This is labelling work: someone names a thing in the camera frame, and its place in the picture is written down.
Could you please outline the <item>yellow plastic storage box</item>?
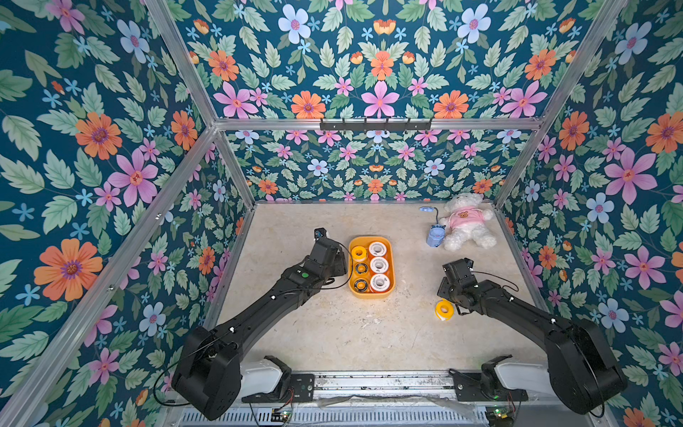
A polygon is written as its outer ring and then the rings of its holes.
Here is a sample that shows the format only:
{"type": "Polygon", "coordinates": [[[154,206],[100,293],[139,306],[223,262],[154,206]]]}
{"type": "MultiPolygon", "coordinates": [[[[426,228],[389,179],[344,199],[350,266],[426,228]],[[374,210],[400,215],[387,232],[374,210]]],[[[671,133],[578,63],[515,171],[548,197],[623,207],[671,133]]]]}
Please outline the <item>yellow plastic storage box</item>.
{"type": "Polygon", "coordinates": [[[355,247],[355,246],[363,246],[363,247],[366,247],[366,249],[368,249],[368,246],[369,246],[372,242],[374,242],[374,241],[380,241],[380,242],[384,243],[384,244],[388,247],[388,252],[387,252],[386,256],[384,256],[384,258],[386,258],[387,261],[390,263],[390,268],[389,268],[389,270],[385,273],[385,275],[387,275],[387,276],[390,278],[390,280],[391,280],[391,288],[390,288],[387,292],[385,292],[385,293],[374,293],[373,290],[370,288],[371,277],[372,277],[374,274],[373,274],[373,272],[370,270],[370,265],[369,265],[369,263],[370,263],[370,261],[373,259],[373,257],[372,257],[370,254],[368,254],[368,258],[366,259],[366,261],[364,261],[364,263],[366,263],[367,266],[368,266],[368,272],[367,272],[367,274],[366,274],[366,275],[363,275],[363,276],[358,276],[358,275],[356,275],[356,274],[354,273],[354,267],[355,267],[355,264],[356,264],[356,263],[354,263],[354,261],[352,261],[351,255],[350,255],[350,261],[349,261],[349,272],[350,272],[349,288],[350,288],[350,291],[351,291],[357,298],[360,298],[360,299],[382,299],[382,298],[386,298],[386,297],[388,297],[388,296],[395,290],[396,285],[398,284],[398,281],[396,280],[396,277],[395,277],[395,263],[394,263],[394,260],[393,260],[393,250],[392,250],[392,247],[391,247],[391,242],[389,242],[389,240],[387,240],[387,238],[380,237],[380,236],[360,236],[360,237],[354,238],[354,239],[350,242],[349,249],[350,249],[350,251],[351,251],[352,248],[355,247]],[[368,284],[369,284],[369,290],[368,290],[366,293],[364,293],[364,294],[359,294],[359,293],[356,293],[356,292],[353,290],[353,283],[354,283],[354,281],[357,280],[357,279],[365,279],[365,280],[368,282],[368,284]]]}

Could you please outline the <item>orange white sealing tape roll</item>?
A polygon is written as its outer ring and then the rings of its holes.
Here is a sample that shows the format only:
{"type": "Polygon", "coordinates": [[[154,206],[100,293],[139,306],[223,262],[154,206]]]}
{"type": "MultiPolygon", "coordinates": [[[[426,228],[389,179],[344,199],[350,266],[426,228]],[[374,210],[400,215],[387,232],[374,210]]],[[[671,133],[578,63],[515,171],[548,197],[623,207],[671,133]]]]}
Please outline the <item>orange white sealing tape roll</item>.
{"type": "Polygon", "coordinates": [[[367,250],[368,254],[372,257],[384,257],[388,252],[388,247],[380,241],[374,241],[368,246],[367,250]]]}
{"type": "Polygon", "coordinates": [[[385,274],[374,274],[371,277],[370,288],[374,293],[385,293],[391,288],[391,280],[385,274]]]}
{"type": "Polygon", "coordinates": [[[373,274],[385,274],[390,268],[390,263],[387,259],[380,256],[374,257],[369,265],[373,274]]]}

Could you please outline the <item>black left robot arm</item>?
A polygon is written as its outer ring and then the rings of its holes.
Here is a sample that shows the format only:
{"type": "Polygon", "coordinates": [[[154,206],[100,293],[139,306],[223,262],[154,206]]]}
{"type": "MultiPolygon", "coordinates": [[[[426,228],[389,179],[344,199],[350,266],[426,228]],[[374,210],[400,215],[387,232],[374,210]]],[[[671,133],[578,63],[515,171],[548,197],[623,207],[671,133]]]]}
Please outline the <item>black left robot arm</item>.
{"type": "Polygon", "coordinates": [[[238,399],[245,355],[277,322],[321,292],[328,281],[347,272],[343,248],[315,250],[302,263],[285,269],[268,292],[231,320],[190,333],[174,370],[172,388],[202,416],[216,420],[238,399]]]}

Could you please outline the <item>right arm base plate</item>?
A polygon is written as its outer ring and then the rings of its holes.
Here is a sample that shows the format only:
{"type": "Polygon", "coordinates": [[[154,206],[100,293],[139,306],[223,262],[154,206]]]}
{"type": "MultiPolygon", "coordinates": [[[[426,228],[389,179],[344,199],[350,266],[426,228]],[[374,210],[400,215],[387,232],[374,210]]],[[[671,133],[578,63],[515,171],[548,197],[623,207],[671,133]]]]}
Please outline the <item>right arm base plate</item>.
{"type": "Polygon", "coordinates": [[[528,401],[528,393],[526,391],[506,388],[494,371],[501,362],[511,357],[511,355],[503,355],[489,359],[489,361],[481,365],[478,372],[465,373],[464,371],[450,368],[448,375],[453,380],[457,400],[467,403],[528,401]]]}

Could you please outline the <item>black yellow sealing tape roll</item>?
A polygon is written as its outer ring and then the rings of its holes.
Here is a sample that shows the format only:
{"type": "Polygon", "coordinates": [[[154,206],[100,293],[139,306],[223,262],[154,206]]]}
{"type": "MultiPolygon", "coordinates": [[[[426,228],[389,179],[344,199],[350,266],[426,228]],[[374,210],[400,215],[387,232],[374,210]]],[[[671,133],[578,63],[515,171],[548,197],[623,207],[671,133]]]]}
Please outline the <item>black yellow sealing tape roll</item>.
{"type": "Polygon", "coordinates": [[[353,283],[353,290],[356,293],[364,294],[369,290],[369,284],[365,279],[357,279],[353,283]]]}
{"type": "Polygon", "coordinates": [[[358,276],[366,275],[368,272],[368,266],[366,263],[356,263],[354,267],[354,273],[358,276]]]}

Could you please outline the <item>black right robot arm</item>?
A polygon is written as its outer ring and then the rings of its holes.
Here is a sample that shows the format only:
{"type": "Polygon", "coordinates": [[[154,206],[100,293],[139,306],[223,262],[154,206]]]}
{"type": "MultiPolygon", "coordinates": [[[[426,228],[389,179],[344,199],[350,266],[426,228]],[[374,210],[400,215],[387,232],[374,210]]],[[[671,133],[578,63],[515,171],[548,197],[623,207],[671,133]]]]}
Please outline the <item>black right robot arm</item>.
{"type": "Polygon", "coordinates": [[[503,322],[544,350],[552,392],[577,414],[588,414],[628,387],[606,337],[589,320],[554,318],[490,280],[463,286],[444,278],[438,296],[459,310],[503,322]]]}

